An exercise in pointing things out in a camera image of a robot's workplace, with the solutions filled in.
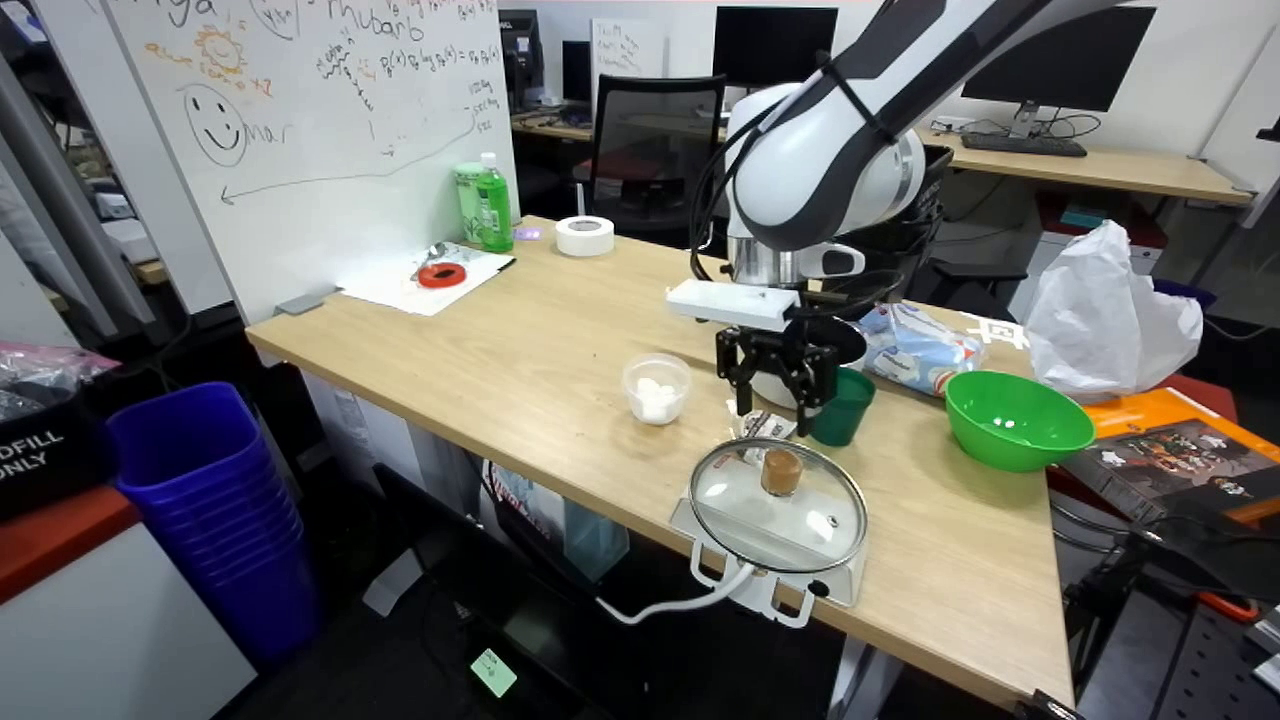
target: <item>white cable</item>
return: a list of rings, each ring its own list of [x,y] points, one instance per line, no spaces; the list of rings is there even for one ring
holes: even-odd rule
[[[728,561],[726,569],[726,579],[709,593],[709,597],[689,597],[689,600],[664,600],[664,602],[650,602],[644,611],[630,614],[619,609],[611,609],[606,597],[597,597],[597,602],[619,621],[619,625],[644,625],[650,614],[662,614],[662,611],[699,611],[699,609],[711,609],[721,602],[726,597],[734,597],[751,573],[756,563],[742,563],[742,561]]]

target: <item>box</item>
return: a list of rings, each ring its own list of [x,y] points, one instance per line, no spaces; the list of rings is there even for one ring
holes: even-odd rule
[[[83,397],[0,425],[0,520],[106,485],[113,450]]]
[[[1280,531],[1280,443],[1178,388],[1093,403],[1097,443],[1065,466],[1134,524],[1207,513]]]

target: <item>table leg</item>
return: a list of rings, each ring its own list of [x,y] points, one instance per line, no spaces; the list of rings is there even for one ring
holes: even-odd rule
[[[898,674],[905,673],[901,660],[878,652],[846,636],[839,667],[831,678],[830,720],[868,720],[879,714]]]

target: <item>monitor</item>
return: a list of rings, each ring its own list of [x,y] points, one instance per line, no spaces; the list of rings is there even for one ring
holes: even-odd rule
[[[1108,111],[1155,6],[1104,6],[986,63],[965,94]]]
[[[566,102],[594,102],[594,44],[588,41],[566,41],[561,54],[561,91]]]
[[[535,6],[502,6],[508,102],[535,107],[543,94],[543,41],[535,30]]]
[[[790,84],[831,54],[837,6],[717,6],[717,74],[726,84]]]

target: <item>green bowl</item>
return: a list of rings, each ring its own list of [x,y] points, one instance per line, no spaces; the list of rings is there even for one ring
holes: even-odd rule
[[[1065,392],[1010,370],[959,370],[946,388],[955,443],[1010,473],[1041,473],[1093,443],[1093,421]]]

